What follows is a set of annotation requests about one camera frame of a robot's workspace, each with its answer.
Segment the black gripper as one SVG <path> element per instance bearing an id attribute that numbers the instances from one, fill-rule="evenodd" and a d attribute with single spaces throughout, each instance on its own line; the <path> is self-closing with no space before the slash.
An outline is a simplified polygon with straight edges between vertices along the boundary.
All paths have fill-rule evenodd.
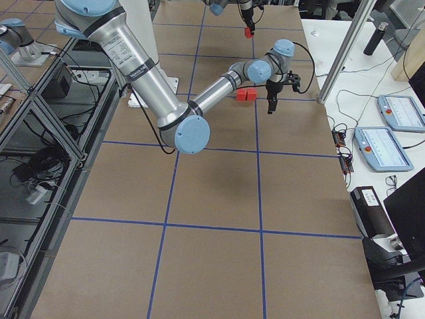
<path id="1" fill-rule="evenodd" d="M 273 82 L 267 80 L 266 90 L 267 90 L 267 101 L 268 101 L 268 110 L 267 114 L 273 114 L 276 111 L 278 105 L 278 94 L 283 90 L 283 82 Z"/>
<path id="2" fill-rule="evenodd" d="M 241 10 L 241 15 L 243 21 L 246 23 L 246 27 L 250 27 L 252 30 L 255 30 L 255 23 L 253 22 L 253 16 L 254 16 L 254 10 L 253 9 L 247 9 Z"/>

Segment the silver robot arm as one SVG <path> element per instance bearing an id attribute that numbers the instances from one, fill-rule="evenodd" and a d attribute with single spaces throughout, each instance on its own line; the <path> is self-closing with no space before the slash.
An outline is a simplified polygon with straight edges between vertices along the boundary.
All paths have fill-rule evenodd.
<path id="1" fill-rule="evenodd" d="M 215 15 L 221 15 L 227 7 L 235 7 L 236 12 L 245 24 L 244 35 L 247 39 L 254 36 L 256 30 L 256 24 L 261 20 L 264 14 L 264 5 L 261 1 L 252 0 L 240 0 L 240 1 L 228 1 L 228 0 L 203 0 L 203 3 L 209 8 L 209 11 Z M 254 10 L 259 9 L 261 11 L 260 17 L 255 20 Z"/>
<path id="2" fill-rule="evenodd" d="M 209 142 L 204 114 L 246 81 L 265 83 L 269 111 L 288 78 L 295 51 L 293 42 L 280 39 L 262 58 L 238 62 L 193 100 L 178 99 L 157 57 L 146 1 L 55 1 L 56 30 L 63 35 L 98 43 L 112 64 L 157 118 L 163 142 L 184 154 L 196 154 Z"/>

